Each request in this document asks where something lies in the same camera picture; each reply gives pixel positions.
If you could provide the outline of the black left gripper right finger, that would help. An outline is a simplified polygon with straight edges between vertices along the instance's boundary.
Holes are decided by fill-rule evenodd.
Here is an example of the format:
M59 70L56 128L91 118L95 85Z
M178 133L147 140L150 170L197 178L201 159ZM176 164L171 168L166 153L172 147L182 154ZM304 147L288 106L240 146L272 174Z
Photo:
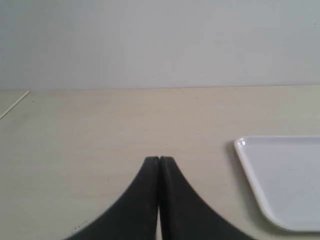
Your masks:
M163 240L252 239L210 208L169 156L159 161L159 214Z

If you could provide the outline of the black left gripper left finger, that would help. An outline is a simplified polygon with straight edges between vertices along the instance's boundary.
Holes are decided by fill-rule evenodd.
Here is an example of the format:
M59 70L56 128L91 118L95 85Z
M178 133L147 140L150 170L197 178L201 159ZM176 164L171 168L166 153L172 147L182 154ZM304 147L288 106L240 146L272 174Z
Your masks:
M137 175L111 207L69 240L155 240L160 159L146 157Z

